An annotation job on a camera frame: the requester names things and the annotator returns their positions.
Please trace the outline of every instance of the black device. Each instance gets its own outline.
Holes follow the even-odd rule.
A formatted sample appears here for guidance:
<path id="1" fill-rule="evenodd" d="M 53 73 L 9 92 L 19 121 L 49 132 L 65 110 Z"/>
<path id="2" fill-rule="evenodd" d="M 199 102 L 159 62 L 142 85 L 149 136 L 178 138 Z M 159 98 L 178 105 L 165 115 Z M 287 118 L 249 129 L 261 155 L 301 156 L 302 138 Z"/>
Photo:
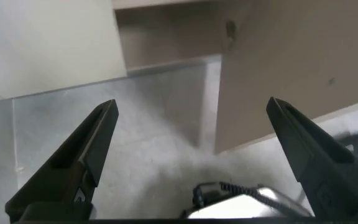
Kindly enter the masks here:
<path id="1" fill-rule="evenodd" d="M 11 223 L 358 223 L 358 157 L 289 103 L 267 114 L 316 217 L 237 220 L 90 220 L 118 118 L 114 100 L 98 107 L 6 204 Z"/>

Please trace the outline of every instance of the cabinet panel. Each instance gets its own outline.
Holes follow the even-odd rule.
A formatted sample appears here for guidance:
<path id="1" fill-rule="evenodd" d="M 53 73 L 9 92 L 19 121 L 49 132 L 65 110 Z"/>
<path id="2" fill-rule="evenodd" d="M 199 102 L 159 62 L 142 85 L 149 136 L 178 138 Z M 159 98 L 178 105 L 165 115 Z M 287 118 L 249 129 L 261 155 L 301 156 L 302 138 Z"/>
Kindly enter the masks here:
<path id="1" fill-rule="evenodd" d="M 217 152 L 273 133 L 265 111 L 271 96 L 309 118 L 358 103 L 358 2 L 248 2 L 223 57 Z"/>
<path id="2" fill-rule="evenodd" d="M 0 96 L 126 76 L 111 0 L 0 0 Z"/>

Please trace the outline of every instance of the metal object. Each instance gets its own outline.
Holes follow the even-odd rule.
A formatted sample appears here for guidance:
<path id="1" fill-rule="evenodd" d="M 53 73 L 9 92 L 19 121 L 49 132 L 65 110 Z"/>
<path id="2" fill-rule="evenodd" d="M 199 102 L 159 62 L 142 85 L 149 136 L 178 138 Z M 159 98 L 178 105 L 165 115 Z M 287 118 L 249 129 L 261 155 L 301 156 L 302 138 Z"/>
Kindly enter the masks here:
<path id="1" fill-rule="evenodd" d="M 307 209 L 298 205 L 280 192 L 268 187 L 261 187 L 257 191 L 276 202 L 282 203 L 294 209 L 301 216 L 310 217 Z M 255 217 L 284 217 L 278 210 L 259 202 L 248 195 L 238 195 L 222 202 L 215 203 L 191 213 L 188 218 L 255 218 Z"/>

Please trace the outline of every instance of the grey floor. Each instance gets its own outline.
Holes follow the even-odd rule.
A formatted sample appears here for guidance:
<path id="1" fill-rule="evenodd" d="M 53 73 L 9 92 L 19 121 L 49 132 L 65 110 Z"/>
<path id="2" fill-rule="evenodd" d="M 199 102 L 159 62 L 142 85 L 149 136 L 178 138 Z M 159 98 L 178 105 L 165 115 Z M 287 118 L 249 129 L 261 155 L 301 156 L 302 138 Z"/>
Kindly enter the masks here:
<path id="1" fill-rule="evenodd" d="M 9 167 L 17 176 L 1 180 L 23 186 L 96 105 L 116 99 L 120 115 L 93 199 L 98 218 L 175 218 L 191 206 L 192 188 L 213 180 L 269 185 L 308 206 L 277 138 L 214 154 L 219 75 L 214 62 L 15 99 Z M 358 111 L 319 124 L 330 134 L 356 132 Z"/>

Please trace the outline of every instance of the beige wooden panel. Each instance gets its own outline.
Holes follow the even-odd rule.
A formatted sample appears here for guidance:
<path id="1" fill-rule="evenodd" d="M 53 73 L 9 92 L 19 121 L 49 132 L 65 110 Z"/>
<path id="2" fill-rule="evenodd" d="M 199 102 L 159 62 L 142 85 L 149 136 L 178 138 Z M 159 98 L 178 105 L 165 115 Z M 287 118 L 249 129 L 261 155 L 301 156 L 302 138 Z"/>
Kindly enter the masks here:
<path id="1" fill-rule="evenodd" d="M 168 65 L 222 52 L 211 2 L 117 10 L 128 70 Z"/>
<path id="2" fill-rule="evenodd" d="M 111 0 L 0 0 L 0 96 L 126 76 Z"/>
<path id="3" fill-rule="evenodd" d="M 129 9 L 134 7 L 159 6 L 163 4 L 191 3 L 207 0 L 111 0 L 114 9 Z"/>
<path id="4" fill-rule="evenodd" d="M 358 103 L 358 1 L 251 1 L 223 57 L 217 152 L 273 133 L 271 96 L 309 118 Z"/>

